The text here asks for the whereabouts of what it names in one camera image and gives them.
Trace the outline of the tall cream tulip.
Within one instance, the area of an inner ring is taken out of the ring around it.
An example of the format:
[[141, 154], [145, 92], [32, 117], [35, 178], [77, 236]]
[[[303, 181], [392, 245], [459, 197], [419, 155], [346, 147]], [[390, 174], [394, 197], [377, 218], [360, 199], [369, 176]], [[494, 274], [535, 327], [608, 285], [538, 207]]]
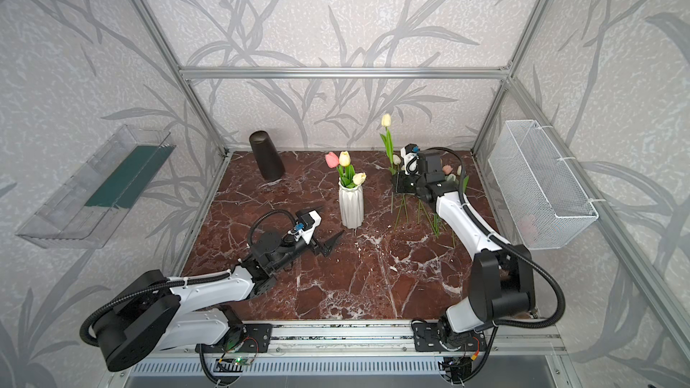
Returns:
[[387, 156], [389, 163], [390, 163], [389, 171], [391, 172], [391, 174], [395, 174], [396, 173], [395, 149], [394, 149], [393, 138], [392, 138], [392, 135], [390, 132], [391, 124], [392, 124], [391, 115], [386, 113], [381, 119], [381, 126], [384, 128], [384, 133], [382, 133], [380, 136], [381, 136], [382, 141], [385, 145], [386, 156]]

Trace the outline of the white ribbed ceramic vase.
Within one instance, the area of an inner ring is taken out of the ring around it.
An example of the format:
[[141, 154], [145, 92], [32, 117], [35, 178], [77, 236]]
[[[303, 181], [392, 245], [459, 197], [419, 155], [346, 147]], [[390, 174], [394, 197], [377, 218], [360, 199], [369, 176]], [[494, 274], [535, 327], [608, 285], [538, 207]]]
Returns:
[[341, 222], [349, 229], [362, 226], [364, 221], [364, 191], [361, 185], [347, 188], [339, 184]]

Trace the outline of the pale yellow tulip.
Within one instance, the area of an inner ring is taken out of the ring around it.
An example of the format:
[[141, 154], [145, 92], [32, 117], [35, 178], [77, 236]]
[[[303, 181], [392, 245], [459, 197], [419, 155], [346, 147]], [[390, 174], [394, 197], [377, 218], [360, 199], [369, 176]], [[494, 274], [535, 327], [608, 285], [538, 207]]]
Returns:
[[348, 151], [342, 151], [339, 155], [338, 171], [341, 178], [341, 185], [345, 188], [350, 188], [352, 185], [352, 174], [350, 173], [351, 160]]

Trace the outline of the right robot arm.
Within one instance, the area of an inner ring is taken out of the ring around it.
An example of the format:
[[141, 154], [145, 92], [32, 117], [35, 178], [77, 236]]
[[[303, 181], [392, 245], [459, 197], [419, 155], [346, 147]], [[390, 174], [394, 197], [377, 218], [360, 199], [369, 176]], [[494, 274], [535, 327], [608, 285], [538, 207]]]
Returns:
[[[414, 144], [401, 150], [402, 168], [394, 175], [395, 192], [416, 196], [429, 204], [460, 239], [472, 259], [469, 293], [449, 307], [442, 321], [453, 333], [479, 331], [490, 326], [542, 329], [558, 323], [565, 314], [564, 291], [544, 268], [535, 263], [524, 245], [511, 244], [475, 210], [460, 181], [449, 181], [443, 171], [446, 147], [422, 150]], [[542, 321], [515, 317], [535, 310], [535, 274], [543, 278], [556, 297], [556, 308]]]

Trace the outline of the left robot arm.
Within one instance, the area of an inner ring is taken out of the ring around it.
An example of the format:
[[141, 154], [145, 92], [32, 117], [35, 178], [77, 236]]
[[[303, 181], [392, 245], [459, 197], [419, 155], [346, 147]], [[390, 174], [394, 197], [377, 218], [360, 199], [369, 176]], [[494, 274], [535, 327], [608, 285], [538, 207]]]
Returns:
[[319, 241], [321, 221], [316, 208], [271, 210], [251, 226], [250, 252], [234, 267], [192, 277], [147, 271], [86, 317], [80, 339], [102, 352], [111, 372], [131, 368], [153, 352], [183, 346], [195, 345], [199, 352], [231, 350], [244, 342], [246, 329], [219, 305], [267, 293], [280, 271], [307, 251], [329, 256], [341, 235]]

